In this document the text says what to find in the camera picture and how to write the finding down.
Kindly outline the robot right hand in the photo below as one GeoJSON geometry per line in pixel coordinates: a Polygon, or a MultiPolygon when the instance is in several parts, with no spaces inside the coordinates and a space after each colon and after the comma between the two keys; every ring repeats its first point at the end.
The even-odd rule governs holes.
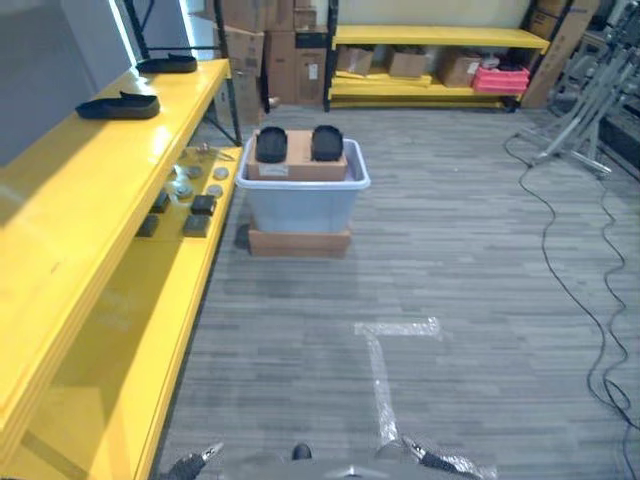
{"type": "Polygon", "coordinates": [[[401,441],[420,465],[462,475],[470,479],[483,479],[478,467],[466,457],[433,453],[408,436],[402,436],[401,441]]]}

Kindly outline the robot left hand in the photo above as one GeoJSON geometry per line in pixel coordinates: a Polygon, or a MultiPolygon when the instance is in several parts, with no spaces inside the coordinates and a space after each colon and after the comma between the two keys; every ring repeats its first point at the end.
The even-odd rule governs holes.
{"type": "Polygon", "coordinates": [[[201,452],[188,454],[178,459],[170,469],[163,474],[168,480],[194,480],[204,467],[224,448],[223,442],[217,442],[201,452]]]}

